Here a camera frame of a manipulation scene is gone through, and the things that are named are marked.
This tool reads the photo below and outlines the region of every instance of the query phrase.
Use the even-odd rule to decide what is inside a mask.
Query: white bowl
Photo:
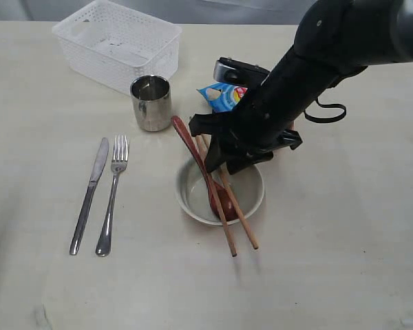
[[[214,178],[221,183],[218,176],[214,175]],[[239,173],[229,175],[228,180],[242,212],[248,219],[263,201],[262,174],[256,166],[250,166]],[[178,171],[176,198],[180,207],[197,221],[210,226],[222,225],[209,206],[207,185],[193,158],[188,159]],[[228,224],[233,225],[239,221],[239,219],[231,220]]]

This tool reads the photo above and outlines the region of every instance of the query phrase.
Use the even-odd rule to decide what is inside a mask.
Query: white plastic basket
[[[107,0],[95,0],[52,28],[70,67],[130,94],[137,77],[170,78],[178,69],[182,29]]]

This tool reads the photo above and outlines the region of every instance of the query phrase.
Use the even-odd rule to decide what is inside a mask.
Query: table
[[[326,92],[322,102],[348,106],[339,123],[298,119],[304,143],[260,164],[260,250],[234,225],[231,258],[221,229],[174,198],[189,157],[176,133],[140,131],[129,97],[70,70],[51,27],[0,22],[0,330],[35,329],[38,305],[54,329],[80,330],[399,329],[413,318],[413,64],[371,67]],[[195,88],[213,82],[219,56],[272,68],[296,30],[182,27],[171,88],[185,120],[209,111]],[[129,134],[131,159],[112,253],[94,253],[106,168],[69,256],[100,139],[115,133]]]

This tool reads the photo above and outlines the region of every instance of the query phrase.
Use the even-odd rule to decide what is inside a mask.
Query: bowl rim
[[[194,213],[183,201],[182,199],[182,194],[180,191],[180,176],[182,175],[182,171],[187,168],[191,163],[194,163],[195,160],[190,157],[189,159],[187,159],[182,166],[178,169],[178,172],[176,173],[176,181],[175,181],[175,194],[176,194],[176,199],[178,200],[178,203],[180,205],[180,207],[185,211],[185,213],[187,213],[190,217],[192,217],[193,219],[199,221],[200,223],[204,223],[206,225],[209,226],[217,226],[217,227],[221,227],[222,226],[222,222],[221,221],[210,221],[210,220],[206,220],[200,216],[198,216],[196,213]],[[251,215],[254,214],[254,212],[260,207],[260,205],[263,202],[263,198],[264,198],[264,180],[263,180],[263,176],[262,173],[260,172],[259,168],[256,165],[251,165],[250,167],[253,167],[255,169],[255,172],[257,173],[258,177],[260,178],[260,184],[261,184],[261,190],[262,193],[259,194],[259,197],[257,198],[257,201],[255,202],[254,206],[244,215],[245,218],[249,218]],[[233,225],[235,223],[240,222],[240,219],[234,219],[231,221],[228,221],[228,225]]]

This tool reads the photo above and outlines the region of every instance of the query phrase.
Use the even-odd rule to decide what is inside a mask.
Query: blue package
[[[240,101],[247,88],[218,82],[211,86],[198,89],[205,100],[213,108],[213,112],[227,112]]]

